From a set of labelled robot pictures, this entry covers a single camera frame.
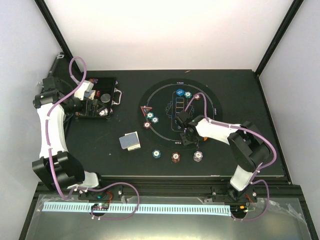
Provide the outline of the purple poker chip stack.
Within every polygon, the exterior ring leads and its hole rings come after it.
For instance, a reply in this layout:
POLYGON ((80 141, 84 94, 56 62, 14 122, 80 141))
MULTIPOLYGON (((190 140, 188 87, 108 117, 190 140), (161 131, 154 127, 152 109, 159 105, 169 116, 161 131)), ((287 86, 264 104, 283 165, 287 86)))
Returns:
POLYGON ((203 159, 203 153, 201 151, 196 151, 193 155, 193 160, 195 162, 200 162, 203 159))

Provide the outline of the red-brown poker chip stack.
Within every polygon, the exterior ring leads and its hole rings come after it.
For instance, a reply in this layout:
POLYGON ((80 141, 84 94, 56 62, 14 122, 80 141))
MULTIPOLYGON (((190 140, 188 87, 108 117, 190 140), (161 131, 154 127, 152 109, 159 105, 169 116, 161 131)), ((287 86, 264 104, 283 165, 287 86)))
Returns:
POLYGON ((180 154, 178 152, 174 152, 172 155, 171 155, 171 160, 174 162, 174 163, 178 163, 180 161, 180 154))

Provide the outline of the teal poker chip stack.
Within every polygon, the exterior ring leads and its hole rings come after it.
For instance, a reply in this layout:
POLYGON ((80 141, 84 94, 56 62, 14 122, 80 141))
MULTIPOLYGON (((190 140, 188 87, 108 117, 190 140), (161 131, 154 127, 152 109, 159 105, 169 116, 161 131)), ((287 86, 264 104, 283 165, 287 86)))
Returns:
POLYGON ((158 150, 158 149, 155 149, 153 152, 152 152, 152 156, 155 158, 155 159, 158 159, 161 157, 161 152, 158 150))

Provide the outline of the blue round blind button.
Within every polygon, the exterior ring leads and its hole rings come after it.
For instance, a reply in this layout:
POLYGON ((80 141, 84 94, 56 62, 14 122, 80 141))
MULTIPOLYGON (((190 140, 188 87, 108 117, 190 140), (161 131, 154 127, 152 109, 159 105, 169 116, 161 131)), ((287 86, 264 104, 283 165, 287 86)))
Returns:
POLYGON ((185 91, 183 89, 179 88, 175 91, 175 94, 177 97, 183 98, 185 96, 185 91))

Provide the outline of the red poker chip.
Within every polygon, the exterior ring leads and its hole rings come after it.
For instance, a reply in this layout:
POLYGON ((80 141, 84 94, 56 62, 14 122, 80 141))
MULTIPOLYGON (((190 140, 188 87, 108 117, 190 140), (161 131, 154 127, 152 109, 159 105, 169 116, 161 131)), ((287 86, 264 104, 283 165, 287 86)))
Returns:
POLYGON ((146 121, 144 124, 143 124, 143 127, 146 128, 146 129, 149 129, 151 127, 151 123, 146 121))

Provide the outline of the deck of playing cards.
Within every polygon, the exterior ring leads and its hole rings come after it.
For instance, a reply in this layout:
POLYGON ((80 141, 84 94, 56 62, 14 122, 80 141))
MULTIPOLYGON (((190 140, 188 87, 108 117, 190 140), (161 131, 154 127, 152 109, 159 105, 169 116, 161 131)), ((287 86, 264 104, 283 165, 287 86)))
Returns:
POLYGON ((141 148, 138 132, 126 133, 119 138, 120 146, 123 150, 133 151, 141 148))

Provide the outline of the red triangular all-in button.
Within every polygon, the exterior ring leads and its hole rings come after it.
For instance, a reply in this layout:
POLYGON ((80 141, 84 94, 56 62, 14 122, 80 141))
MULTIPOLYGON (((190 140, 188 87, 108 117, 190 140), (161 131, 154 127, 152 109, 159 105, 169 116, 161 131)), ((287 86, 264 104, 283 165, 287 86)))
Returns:
POLYGON ((152 110, 152 107, 149 107, 149 106, 141 106, 140 107, 141 111, 142 111, 142 114, 144 116, 146 116, 151 110, 152 110))

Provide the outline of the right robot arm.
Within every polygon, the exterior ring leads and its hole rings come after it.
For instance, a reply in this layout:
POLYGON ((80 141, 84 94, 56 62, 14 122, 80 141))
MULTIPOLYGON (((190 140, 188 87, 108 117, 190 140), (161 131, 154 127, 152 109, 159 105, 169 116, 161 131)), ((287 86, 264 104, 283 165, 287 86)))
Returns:
POLYGON ((181 111, 175 117, 183 129, 180 135, 184 145, 196 144, 205 138, 227 144, 235 157, 237 167, 227 187, 228 198, 240 201, 245 189, 253 183, 260 170, 272 165, 277 159, 275 147, 259 132, 251 122, 229 124, 199 115, 192 117, 181 111))

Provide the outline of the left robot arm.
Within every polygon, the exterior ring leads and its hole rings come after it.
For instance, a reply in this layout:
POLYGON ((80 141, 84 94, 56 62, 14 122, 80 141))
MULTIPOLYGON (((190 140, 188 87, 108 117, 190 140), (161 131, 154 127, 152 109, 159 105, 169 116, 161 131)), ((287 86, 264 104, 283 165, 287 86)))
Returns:
POLYGON ((88 190, 97 200, 108 192, 95 172, 87 172, 82 164, 69 153, 64 121, 67 114, 80 112, 85 95, 94 84, 84 80, 69 94, 65 93, 62 80, 57 77, 44 78, 42 91, 34 97, 35 107, 41 128, 41 148, 39 159, 32 162, 32 170, 49 190, 62 189, 88 190))

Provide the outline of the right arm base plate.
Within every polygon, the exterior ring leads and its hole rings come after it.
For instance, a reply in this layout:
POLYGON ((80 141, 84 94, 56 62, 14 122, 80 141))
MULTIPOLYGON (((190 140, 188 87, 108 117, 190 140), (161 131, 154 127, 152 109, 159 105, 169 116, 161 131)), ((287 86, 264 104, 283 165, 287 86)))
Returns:
POLYGON ((214 185, 211 187, 211 197, 216 202, 225 202, 225 203, 247 203, 252 201, 256 203, 257 197, 254 196, 255 190, 248 186, 242 191, 236 190, 232 186, 227 185, 214 185))

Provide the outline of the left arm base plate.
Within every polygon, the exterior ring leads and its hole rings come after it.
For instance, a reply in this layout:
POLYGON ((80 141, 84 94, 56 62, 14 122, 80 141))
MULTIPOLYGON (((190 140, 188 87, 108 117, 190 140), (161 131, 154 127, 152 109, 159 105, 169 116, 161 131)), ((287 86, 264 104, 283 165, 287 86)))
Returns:
POLYGON ((115 185, 103 191, 87 191, 78 194, 78 199, 83 201, 119 201, 122 197, 123 185, 115 185))

